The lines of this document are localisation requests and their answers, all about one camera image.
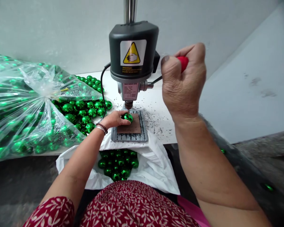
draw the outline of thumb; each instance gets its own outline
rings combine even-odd
[[[121,119],[121,125],[130,125],[130,121],[126,119]]]
[[[181,62],[174,56],[165,56],[161,61],[163,81],[173,81],[181,78]]]

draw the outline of white table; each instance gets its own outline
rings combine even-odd
[[[100,79],[101,72],[78,74],[81,77],[88,75]],[[161,76],[161,72],[158,70],[152,74],[148,81],[154,81],[159,76]],[[121,110],[124,101],[118,93],[117,82],[112,79],[109,70],[103,75],[103,88],[104,95],[114,102],[113,108]],[[177,142],[173,120],[162,98],[162,80],[155,83],[153,89],[139,92],[137,101],[133,102],[132,109],[143,112],[147,129],[155,134],[163,144]]]

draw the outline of fingernail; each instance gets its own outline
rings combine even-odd
[[[161,60],[161,67],[162,65],[164,65],[165,62],[167,62],[169,60],[169,55],[166,55],[165,57],[162,58]]]

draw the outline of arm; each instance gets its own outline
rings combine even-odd
[[[178,56],[189,59],[182,74]],[[175,123],[181,165],[203,213],[212,226],[271,226],[198,116],[206,80],[204,45],[186,47],[175,57],[162,59],[163,99]]]
[[[121,119],[121,115],[126,112],[127,111],[113,111],[101,121],[101,124],[107,129],[119,125],[130,125],[130,121]],[[95,128],[83,140],[64,169],[54,180],[41,203],[55,196],[66,196],[72,200],[76,213],[103,138],[103,131]]]

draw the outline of drill press base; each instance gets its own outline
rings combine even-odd
[[[111,132],[111,140],[116,141],[123,141],[123,142],[147,142],[148,135],[146,126],[144,123],[144,116],[141,111],[130,111],[131,114],[138,114],[139,115],[139,122],[141,127],[141,133],[117,133],[117,128],[112,128]]]

